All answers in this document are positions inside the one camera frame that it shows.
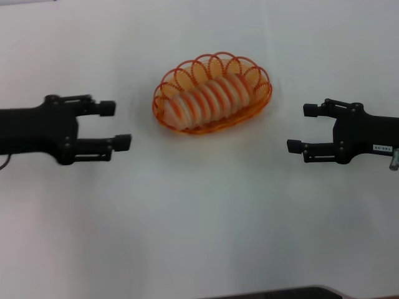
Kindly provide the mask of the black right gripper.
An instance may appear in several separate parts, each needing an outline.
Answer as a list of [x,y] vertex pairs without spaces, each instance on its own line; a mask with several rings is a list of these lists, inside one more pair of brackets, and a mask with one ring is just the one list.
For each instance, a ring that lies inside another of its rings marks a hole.
[[389,156],[398,161],[398,118],[368,114],[360,103],[325,99],[320,105],[306,103],[304,116],[336,118],[333,143],[287,140],[287,150],[301,154],[305,163],[348,164],[360,154]]

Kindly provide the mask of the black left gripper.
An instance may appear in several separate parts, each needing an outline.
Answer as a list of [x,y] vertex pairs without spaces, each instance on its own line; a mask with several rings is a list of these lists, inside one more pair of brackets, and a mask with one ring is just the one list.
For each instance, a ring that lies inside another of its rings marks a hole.
[[1,154],[46,153],[61,165],[110,161],[114,151],[130,149],[132,136],[77,140],[77,116],[114,116],[115,109],[115,101],[97,103],[91,95],[49,96],[37,107],[2,109]]

